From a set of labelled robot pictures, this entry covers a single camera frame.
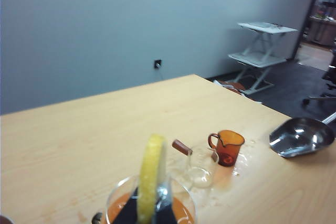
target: wooden handle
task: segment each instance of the wooden handle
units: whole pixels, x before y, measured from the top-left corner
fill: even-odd
[[[177,149],[179,152],[182,152],[184,155],[190,155],[192,153],[192,150],[188,146],[177,139],[173,141],[172,147]]]

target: wall outlet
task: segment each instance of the wall outlet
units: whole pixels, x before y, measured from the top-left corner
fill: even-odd
[[[162,60],[155,60],[154,61],[154,69],[159,69],[161,67]]]

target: pan handle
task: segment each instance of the pan handle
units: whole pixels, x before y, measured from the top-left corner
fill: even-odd
[[[330,116],[328,116],[326,119],[324,119],[322,121],[322,123],[328,124],[328,123],[331,123],[332,121],[334,121],[335,119],[336,119],[336,112],[334,112],[333,114],[331,114]]]

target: gray floor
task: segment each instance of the gray floor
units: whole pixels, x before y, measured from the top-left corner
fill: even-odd
[[[332,53],[329,49],[325,49],[318,45],[301,43],[296,58],[301,65],[327,71],[328,65],[332,60]]]
[[[336,94],[336,90],[328,90],[326,85],[328,82],[322,79],[324,73],[320,69],[300,65],[294,61],[281,63],[274,66],[266,78],[275,86],[249,97],[292,118],[308,117],[323,120],[336,111],[336,101],[311,101],[307,106],[303,106],[302,99],[309,95],[319,96],[323,92]],[[225,74],[209,80],[225,81],[235,75],[236,73]],[[240,83],[248,88],[253,80],[245,79]],[[336,120],[329,126],[336,132]]]

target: wooden table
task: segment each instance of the wooden table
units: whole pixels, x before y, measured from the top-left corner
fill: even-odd
[[[268,135],[287,119],[196,75],[4,115],[1,211],[15,223],[90,223],[139,172],[151,133],[191,146],[230,129],[246,144],[212,189],[193,192],[198,223],[335,223],[336,145],[278,156]]]

